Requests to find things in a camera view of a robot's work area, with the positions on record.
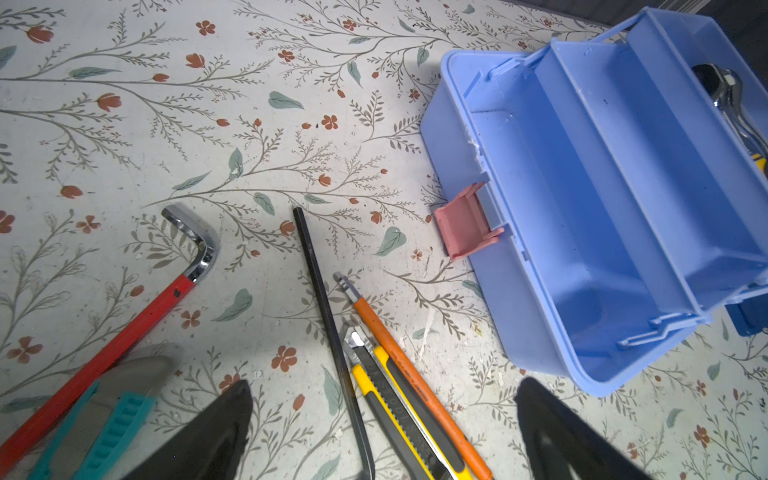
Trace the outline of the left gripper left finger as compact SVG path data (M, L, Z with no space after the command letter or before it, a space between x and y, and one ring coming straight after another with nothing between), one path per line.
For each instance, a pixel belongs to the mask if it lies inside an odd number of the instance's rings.
M253 398L240 380L143 463L128 479L232 479L244 454Z

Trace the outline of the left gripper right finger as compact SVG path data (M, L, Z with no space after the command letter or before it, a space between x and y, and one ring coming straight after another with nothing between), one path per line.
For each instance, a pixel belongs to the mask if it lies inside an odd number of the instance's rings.
M535 479L647 479L649 476L534 378L515 396Z

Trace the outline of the teal utility knife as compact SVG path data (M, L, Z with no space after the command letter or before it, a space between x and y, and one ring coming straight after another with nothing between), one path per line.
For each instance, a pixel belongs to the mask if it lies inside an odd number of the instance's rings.
M167 356L122 363L75 403L30 479L102 479L132 443L174 367Z

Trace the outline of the orange pencil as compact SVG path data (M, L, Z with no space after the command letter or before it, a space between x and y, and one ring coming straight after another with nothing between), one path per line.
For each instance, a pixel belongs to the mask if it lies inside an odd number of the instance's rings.
M345 275L336 272L333 274L333 277L351 299L355 310L363 322L368 326L368 329L373 336L389 354L389 357L404 374L408 383L415 389L426 408L431 412L447 436L451 439L453 445L457 448L472 473L478 479L492 479L493 474L486 462L482 459L472 443L466 438L463 431L447 412L434 392L430 389L428 383L423 379L407 355L400 348L397 341L392 337L389 330L369 305L367 300L356 290L354 285Z

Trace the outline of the yellow black utility knife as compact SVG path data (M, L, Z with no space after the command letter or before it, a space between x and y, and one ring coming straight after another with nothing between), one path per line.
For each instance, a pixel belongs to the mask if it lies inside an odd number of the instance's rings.
M343 349L383 433L411 479L470 479L463 458L385 349L359 327Z

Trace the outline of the white blue tool box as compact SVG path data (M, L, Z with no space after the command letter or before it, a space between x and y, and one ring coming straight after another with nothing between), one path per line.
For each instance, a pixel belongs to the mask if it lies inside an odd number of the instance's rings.
M766 312L767 178L694 69L767 92L709 17L645 8L533 54L453 50L421 123L508 358L606 396L722 305Z

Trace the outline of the yellow black pliers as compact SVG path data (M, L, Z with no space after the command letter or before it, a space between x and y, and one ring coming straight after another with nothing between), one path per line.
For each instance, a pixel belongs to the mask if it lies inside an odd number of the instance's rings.
M739 136L753 162L767 176L767 141L744 114L743 82L739 75L734 70L712 63L694 65L692 71L715 108Z

